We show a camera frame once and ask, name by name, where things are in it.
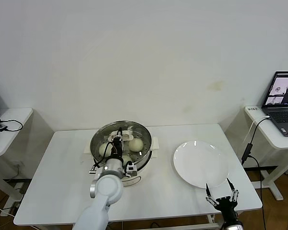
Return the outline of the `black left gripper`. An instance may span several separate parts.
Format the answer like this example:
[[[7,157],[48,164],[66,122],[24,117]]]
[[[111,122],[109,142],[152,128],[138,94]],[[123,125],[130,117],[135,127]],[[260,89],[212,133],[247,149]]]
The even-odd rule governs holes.
[[[122,128],[118,129],[118,135],[112,139],[113,147],[115,148],[114,156],[122,158],[123,155],[123,141],[122,141]]]

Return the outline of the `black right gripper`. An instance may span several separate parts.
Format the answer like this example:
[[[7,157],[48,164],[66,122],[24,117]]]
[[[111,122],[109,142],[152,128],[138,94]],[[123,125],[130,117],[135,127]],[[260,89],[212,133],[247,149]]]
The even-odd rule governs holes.
[[[216,210],[219,210],[222,213],[225,222],[235,222],[238,220],[234,209],[238,205],[237,200],[239,191],[228,178],[227,182],[231,189],[231,196],[225,196],[215,200],[210,192],[208,184],[206,184],[206,200],[214,206]]]

